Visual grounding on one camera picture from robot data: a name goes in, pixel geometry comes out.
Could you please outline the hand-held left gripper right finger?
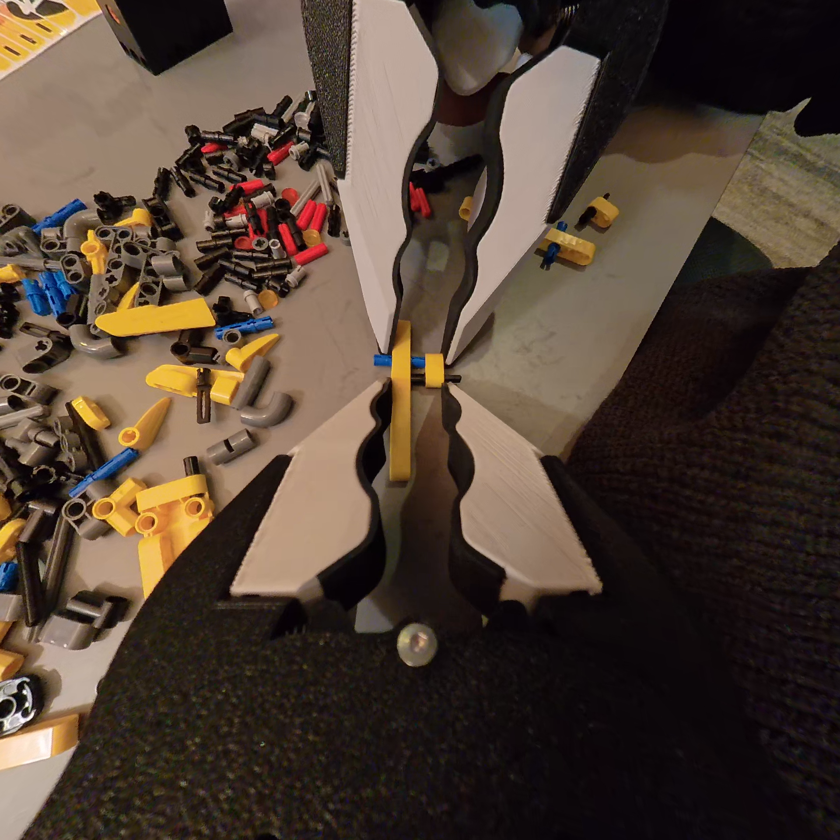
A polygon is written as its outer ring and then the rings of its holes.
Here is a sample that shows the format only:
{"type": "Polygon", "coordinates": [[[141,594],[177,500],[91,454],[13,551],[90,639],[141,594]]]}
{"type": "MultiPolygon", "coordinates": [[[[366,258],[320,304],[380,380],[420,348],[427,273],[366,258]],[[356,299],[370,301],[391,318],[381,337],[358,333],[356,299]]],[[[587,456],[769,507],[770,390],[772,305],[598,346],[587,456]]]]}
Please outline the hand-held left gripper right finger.
{"type": "Polygon", "coordinates": [[[493,613],[544,597],[599,595],[603,584],[543,465],[543,453],[456,385],[442,390],[455,487],[449,578],[493,613]]]}

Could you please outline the long yellow toy beam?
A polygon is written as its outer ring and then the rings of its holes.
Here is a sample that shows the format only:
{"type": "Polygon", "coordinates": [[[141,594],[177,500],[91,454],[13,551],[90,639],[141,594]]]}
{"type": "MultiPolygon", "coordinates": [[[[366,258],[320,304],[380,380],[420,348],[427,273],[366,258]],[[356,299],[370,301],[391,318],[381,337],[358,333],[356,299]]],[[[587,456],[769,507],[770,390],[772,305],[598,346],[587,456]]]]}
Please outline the long yellow toy beam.
{"type": "Polygon", "coordinates": [[[406,482],[412,474],[412,328],[396,324],[392,350],[392,421],[390,426],[390,481],[406,482]]]}
{"type": "Polygon", "coordinates": [[[494,217],[476,238],[479,268],[510,271],[526,254],[537,252],[542,257],[549,243],[560,246],[557,259],[578,266],[588,266],[595,256],[595,245],[557,224],[544,220],[544,209],[538,205],[516,207],[514,202],[500,202],[494,217]]]}

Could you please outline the black cardboard box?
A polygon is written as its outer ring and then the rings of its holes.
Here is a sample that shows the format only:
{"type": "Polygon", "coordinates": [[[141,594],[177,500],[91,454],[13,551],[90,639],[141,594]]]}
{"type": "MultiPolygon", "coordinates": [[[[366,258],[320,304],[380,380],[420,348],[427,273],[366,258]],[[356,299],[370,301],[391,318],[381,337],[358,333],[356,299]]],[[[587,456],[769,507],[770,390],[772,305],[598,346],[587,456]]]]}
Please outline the black cardboard box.
{"type": "Polygon", "coordinates": [[[123,52],[152,75],[233,32],[225,1],[98,1],[123,52]]]}

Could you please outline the pile of yellow grey bricks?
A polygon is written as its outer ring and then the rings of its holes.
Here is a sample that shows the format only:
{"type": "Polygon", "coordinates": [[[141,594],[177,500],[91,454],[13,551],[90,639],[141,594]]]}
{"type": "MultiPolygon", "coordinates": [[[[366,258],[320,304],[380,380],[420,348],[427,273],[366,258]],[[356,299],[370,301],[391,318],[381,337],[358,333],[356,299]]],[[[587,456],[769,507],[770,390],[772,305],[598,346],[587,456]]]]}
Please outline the pile of yellow grey bricks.
{"type": "MultiPolygon", "coordinates": [[[[66,237],[42,228],[39,244],[17,228],[21,245],[42,256],[66,248],[59,262],[21,251],[2,260],[2,315],[15,315],[24,290],[40,315],[52,314],[62,330],[24,322],[21,333],[35,341],[23,376],[2,374],[2,638],[24,623],[32,641],[68,650],[88,648],[122,620],[129,602],[117,595],[79,591],[66,604],[58,598],[74,539],[95,540],[116,532],[137,535],[136,499],[149,485],[126,474],[158,438],[170,412],[170,395],[196,402],[196,422],[212,420],[212,406],[241,413],[255,399],[269,365],[266,354],[279,340],[266,314],[268,298],[226,281],[208,293],[159,302],[161,290],[186,292],[186,274],[168,223],[157,229],[148,200],[115,225],[80,211],[58,215],[66,237]],[[123,356],[123,339],[178,333],[177,364],[163,364],[146,383],[168,396],[119,432],[119,451],[106,458],[98,433],[111,426],[99,403],[78,395],[55,414],[59,390],[41,375],[74,353],[105,360],[123,356]]],[[[241,433],[207,450],[215,464],[249,452],[256,440],[241,433]]]]}

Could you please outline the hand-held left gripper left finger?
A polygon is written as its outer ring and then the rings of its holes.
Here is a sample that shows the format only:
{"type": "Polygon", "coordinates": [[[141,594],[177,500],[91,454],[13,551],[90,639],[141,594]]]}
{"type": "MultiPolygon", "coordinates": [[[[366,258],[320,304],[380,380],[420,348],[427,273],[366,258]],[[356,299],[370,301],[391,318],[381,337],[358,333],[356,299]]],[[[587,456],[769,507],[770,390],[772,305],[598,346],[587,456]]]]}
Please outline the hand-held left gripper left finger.
{"type": "Polygon", "coordinates": [[[354,609],[379,584],[385,540],[373,480],[385,463],[392,383],[376,381],[280,458],[266,514],[229,587],[230,606],[327,602],[354,609]]]}

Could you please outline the grey elbow pipe piece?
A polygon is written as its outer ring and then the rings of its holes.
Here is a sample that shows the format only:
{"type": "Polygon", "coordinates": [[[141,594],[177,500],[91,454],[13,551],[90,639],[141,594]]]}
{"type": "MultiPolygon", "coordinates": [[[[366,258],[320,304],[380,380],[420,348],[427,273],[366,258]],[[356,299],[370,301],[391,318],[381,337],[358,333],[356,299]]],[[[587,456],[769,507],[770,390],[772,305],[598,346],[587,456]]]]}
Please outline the grey elbow pipe piece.
{"type": "Polygon", "coordinates": [[[265,406],[247,406],[240,413],[243,425],[254,428],[269,428],[281,424],[294,406],[292,396],[275,392],[265,406]]]}

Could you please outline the yellow frame block with holes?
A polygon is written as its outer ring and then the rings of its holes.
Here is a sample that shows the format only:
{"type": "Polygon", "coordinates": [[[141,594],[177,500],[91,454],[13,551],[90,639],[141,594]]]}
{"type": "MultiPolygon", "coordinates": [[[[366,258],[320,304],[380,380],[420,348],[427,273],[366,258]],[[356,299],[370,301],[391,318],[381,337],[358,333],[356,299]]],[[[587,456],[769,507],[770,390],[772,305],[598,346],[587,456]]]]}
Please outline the yellow frame block with holes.
{"type": "Polygon", "coordinates": [[[142,490],[136,505],[140,574],[147,599],[175,560],[214,519],[214,502],[205,475],[196,474],[142,490]]]}

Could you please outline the pile of black red pins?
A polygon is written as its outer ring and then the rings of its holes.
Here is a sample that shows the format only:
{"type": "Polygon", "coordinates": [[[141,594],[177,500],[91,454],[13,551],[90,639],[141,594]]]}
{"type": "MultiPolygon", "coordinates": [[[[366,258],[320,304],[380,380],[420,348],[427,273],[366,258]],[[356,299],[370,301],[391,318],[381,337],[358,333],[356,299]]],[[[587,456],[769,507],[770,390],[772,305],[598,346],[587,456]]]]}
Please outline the pile of black red pins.
{"type": "Polygon", "coordinates": [[[271,110],[237,112],[220,130],[186,125],[187,146],[154,178],[147,204],[162,231],[174,190],[205,195],[195,284],[208,293],[222,281],[254,296],[283,298],[306,278],[306,266],[350,242],[340,184],[327,148],[317,92],[285,96],[271,110]]]}

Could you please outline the instruction sheet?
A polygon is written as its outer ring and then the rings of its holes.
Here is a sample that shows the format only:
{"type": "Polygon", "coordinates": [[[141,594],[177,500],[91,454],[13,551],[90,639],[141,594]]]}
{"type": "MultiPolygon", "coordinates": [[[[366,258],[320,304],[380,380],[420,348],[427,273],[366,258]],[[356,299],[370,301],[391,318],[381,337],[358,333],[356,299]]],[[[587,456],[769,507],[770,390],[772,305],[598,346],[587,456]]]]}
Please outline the instruction sheet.
{"type": "Polygon", "coordinates": [[[101,13],[96,1],[2,1],[1,78],[101,13]]]}

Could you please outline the person's dark knit sweater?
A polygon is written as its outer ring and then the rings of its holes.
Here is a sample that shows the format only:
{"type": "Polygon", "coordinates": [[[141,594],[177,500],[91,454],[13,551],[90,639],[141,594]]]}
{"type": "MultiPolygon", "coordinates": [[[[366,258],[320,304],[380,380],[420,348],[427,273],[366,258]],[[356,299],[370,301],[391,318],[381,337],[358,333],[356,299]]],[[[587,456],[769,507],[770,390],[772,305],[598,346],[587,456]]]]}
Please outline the person's dark knit sweater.
{"type": "Polygon", "coordinates": [[[813,838],[838,838],[838,244],[675,283],[568,466],[722,652],[813,838]]]}

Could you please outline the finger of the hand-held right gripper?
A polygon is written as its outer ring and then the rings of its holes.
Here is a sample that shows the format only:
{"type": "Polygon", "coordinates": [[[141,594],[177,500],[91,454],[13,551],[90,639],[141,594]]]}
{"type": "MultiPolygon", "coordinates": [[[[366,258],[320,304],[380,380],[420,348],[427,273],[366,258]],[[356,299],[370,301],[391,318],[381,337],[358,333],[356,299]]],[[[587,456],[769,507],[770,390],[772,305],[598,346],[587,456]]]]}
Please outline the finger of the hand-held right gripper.
{"type": "Polygon", "coordinates": [[[560,46],[510,74],[486,117],[486,178],[464,239],[465,269],[444,331],[454,363],[496,306],[508,276],[546,232],[603,59],[560,46]]]}
{"type": "Polygon", "coordinates": [[[408,179],[431,132],[439,68],[415,6],[353,2],[345,175],[339,193],[364,304],[390,353],[403,299],[401,259],[411,237],[408,179]]]}

